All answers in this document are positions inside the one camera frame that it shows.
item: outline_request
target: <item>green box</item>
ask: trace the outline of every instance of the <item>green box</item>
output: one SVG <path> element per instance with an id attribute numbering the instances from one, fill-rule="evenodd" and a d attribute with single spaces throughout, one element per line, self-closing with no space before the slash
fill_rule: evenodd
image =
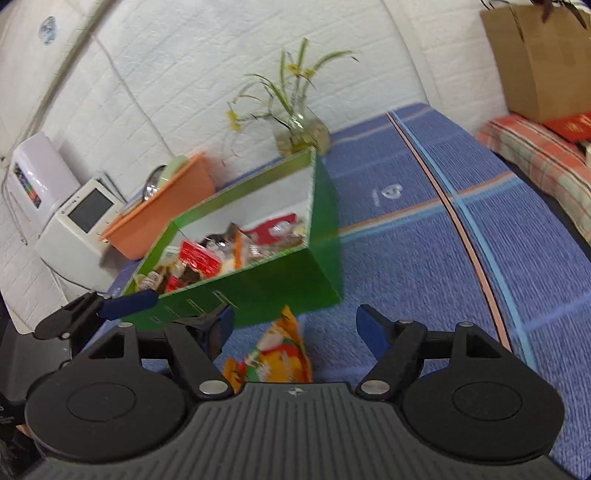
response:
<path id="1" fill-rule="evenodd" d="M 160 297 L 158 304 L 125 317 L 139 329 L 157 330 L 176 318 L 209 312 L 220 303 L 235 308 L 235 325 L 268 322 L 284 305 L 294 314 L 341 300 L 335 187 L 314 149 L 296 153 L 216 193 L 176 217 L 154 243 L 136 274 L 148 274 L 164 248 L 188 238 L 223 232 L 230 222 L 243 228 L 295 212 L 307 219 L 306 240 L 297 247 L 228 274 Z M 132 279 L 125 294 L 135 291 Z"/>

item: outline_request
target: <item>printed number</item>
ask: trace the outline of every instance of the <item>printed number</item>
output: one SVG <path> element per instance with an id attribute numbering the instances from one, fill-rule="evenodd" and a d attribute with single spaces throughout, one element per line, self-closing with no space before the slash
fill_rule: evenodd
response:
<path id="1" fill-rule="evenodd" d="M 402 185 L 399 183 L 389 185 L 388 187 L 382 189 L 382 195 L 389 200 L 399 199 L 402 195 Z"/>
<path id="2" fill-rule="evenodd" d="M 386 188 L 383 188 L 380 193 L 382 197 L 387 198 L 388 200 L 397 200 L 402 196 L 402 185 L 399 183 L 394 183 L 392 185 L 388 185 Z M 378 189 L 373 189 L 371 192 L 372 199 L 374 201 L 374 205 L 379 207 L 379 195 Z"/>

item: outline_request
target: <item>orange snack bag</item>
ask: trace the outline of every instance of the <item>orange snack bag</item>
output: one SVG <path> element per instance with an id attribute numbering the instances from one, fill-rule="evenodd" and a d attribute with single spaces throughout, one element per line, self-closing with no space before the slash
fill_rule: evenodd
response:
<path id="1" fill-rule="evenodd" d="M 310 360 L 290 308 L 283 308 L 281 318 L 273 322 L 242 362 L 228 358 L 222 373 L 234 392 L 245 382 L 311 383 Z"/>

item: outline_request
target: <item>glass vase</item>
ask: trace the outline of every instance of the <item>glass vase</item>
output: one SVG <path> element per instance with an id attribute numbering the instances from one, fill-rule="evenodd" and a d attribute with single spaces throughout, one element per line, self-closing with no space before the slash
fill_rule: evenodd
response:
<path id="1" fill-rule="evenodd" d="M 314 147 L 324 155 L 330 148 L 329 129 L 308 107 L 298 109 L 291 116 L 276 117 L 269 121 L 280 156 L 287 157 L 308 147 Z"/>

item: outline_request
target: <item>orange basket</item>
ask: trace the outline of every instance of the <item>orange basket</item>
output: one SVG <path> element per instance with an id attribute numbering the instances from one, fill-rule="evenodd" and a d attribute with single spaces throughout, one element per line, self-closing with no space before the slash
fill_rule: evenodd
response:
<path id="1" fill-rule="evenodd" d="M 130 260 L 139 260 L 170 220 L 214 193 L 207 159 L 198 153 L 147 202 L 119 216 L 100 238 L 107 239 Z"/>

